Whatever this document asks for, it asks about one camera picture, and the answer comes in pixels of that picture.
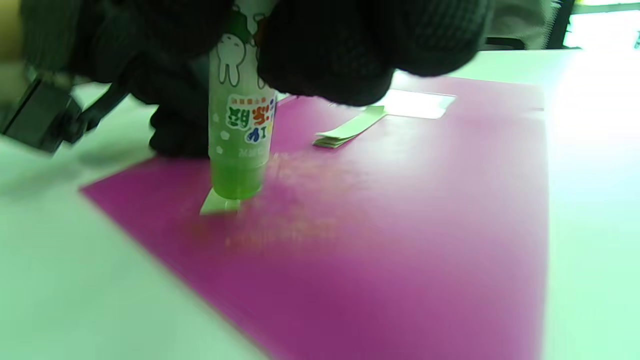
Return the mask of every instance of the glue stick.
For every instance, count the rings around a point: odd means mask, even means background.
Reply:
[[[209,158],[213,191],[245,200],[264,182],[276,92],[257,74],[259,38],[276,0],[237,0],[209,57]]]

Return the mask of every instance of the gloved hand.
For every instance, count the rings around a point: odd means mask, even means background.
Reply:
[[[191,76],[187,61],[215,46],[233,0],[22,1],[30,63],[123,83],[160,105],[152,148],[206,156],[206,90],[182,83],[197,104],[189,111],[159,79]],[[395,69],[438,76],[470,61],[484,42],[490,1],[280,0],[263,29],[259,74],[281,92],[371,104]]]
[[[115,83],[146,104],[158,104],[151,148],[163,156],[207,156],[206,58],[168,56],[141,28],[135,11],[118,1],[22,0],[22,17],[29,64]]]
[[[165,48],[192,56],[215,45],[220,27],[207,20],[230,0],[131,4]],[[280,0],[259,44],[259,73],[281,92],[372,104],[396,69],[439,76],[469,62],[491,10],[492,0]]]

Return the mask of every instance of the paper strip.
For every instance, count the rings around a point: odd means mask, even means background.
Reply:
[[[240,200],[223,199],[213,189],[209,192],[207,198],[200,209],[201,215],[212,215],[218,213],[232,213],[240,209]]]
[[[353,139],[355,136],[351,136],[349,138],[338,139],[338,138],[320,138],[314,141],[315,146],[320,147],[328,147],[331,149],[335,149],[336,147],[346,143],[347,141]]]
[[[331,131],[317,133],[316,135],[334,139],[352,138],[366,129],[369,129],[386,114],[384,106],[369,106],[360,115],[347,121],[345,124]]]

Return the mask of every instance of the small paper piece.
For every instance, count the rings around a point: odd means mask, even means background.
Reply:
[[[201,215],[211,215],[217,213],[231,213],[240,209],[240,200],[228,200],[220,197],[213,189],[209,192],[207,198],[200,209]]]
[[[362,131],[369,129],[378,120],[386,115],[384,106],[369,106],[360,115],[347,121],[345,124],[325,133],[317,133],[317,136],[325,138],[352,138]]]
[[[436,120],[441,118],[456,99],[453,95],[389,90],[376,104],[389,115]]]
[[[386,114],[384,106],[369,106],[345,124],[325,133],[317,133],[316,135],[320,138],[314,142],[314,145],[335,149],[369,129]]]

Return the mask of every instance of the white tabletop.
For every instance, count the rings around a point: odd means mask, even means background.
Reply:
[[[640,359],[639,65],[504,51],[453,74],[546,91],[549,360]],[[0,140],[0,359],[264,359],[78,192],[150,157],[153,110],[127,100],[53,159]]]

